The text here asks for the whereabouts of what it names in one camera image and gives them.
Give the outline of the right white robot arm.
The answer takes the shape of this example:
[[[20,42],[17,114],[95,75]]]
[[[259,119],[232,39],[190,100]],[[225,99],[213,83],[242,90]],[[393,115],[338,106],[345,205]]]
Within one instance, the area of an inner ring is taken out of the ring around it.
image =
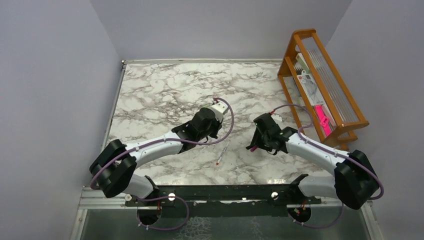
[[[367,156],[359,151],[337,150],[312,140],[292,127],[280,128],[270,113],[254,119],[255,132],[248,150],[262,149],[276,155],[279,152],[301,157],[330,173],[330,176],[306,175],[297,179],[288,190],[289,199],[300,204],[308,197],[340,200],[347,207],[358,210],[383,193]]]

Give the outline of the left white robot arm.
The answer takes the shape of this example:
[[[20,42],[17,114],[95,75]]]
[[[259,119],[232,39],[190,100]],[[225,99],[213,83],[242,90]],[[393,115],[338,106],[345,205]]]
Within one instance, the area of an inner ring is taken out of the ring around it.
[[[227,112],[228,107],[219,102],[201,108],[190,121],[160,137],[128,144],[111,141],[89,167],[94,183],[107,198],[124,193],[152,205],[158,188],[149,176],[135,175],[135,170],[153,160],[186,152],[203,144],[203,139],[216,139]]]

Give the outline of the white marker pen red end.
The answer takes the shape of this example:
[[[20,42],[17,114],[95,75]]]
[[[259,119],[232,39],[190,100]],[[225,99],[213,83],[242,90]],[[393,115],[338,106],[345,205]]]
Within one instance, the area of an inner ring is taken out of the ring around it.
[[[225,145],[224,149],[223,149],[223,150],[222,150],[222,152],[220,153],[220,155],[219,155],[219,157],[218,157],[218,159],[217,159],[217,161],[216,161],[216,163],[215,163],[217,166],[220,164],[220,162],[221,162],[221,160],[222,160],[222,158],[223,158],[223,156],[224,156],[225,152],[226,152],[226,151],[227,151],[227,149],[228,149],[229,144],[230,144],[230,141],[228,141],[228,142],[226,143],[226,145]]]

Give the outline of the orange wooden rack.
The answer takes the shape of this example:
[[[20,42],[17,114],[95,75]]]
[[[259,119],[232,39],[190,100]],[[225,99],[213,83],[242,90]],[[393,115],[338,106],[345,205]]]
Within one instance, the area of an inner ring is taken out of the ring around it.
[[[331,134],[325,136],[319,118],[304,92],[294,68],[296,55],[302,53],[324,98],[323,111],[330,121]],[[327,146],[347,151],[358,139],[355,131],[369,125],[335,64],[313,28],[295,30],[277,72],[286,100],[298,127],[311,123],[303,132]]]

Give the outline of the white packaged item in rack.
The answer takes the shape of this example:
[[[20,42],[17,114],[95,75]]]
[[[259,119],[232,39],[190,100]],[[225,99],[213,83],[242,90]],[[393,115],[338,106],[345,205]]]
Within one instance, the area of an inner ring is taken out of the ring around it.
[[[295,59],[296,63],[294,64],[294,69],[297,73],[296,77],[300,82],[309,103],[312,106],[324,105],[325,100],[302,53],[298,53]]]

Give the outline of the black mounting rail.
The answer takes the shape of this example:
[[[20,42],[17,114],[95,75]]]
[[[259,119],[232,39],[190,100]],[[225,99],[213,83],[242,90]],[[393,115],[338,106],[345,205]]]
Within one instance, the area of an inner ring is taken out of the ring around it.
[[[304,196],[298,181],[289,184],[159,185],[146,200],[127,197],[126,207],[142,216],[189,217],[286,217],[289,209],[319,205],[316,197]]]

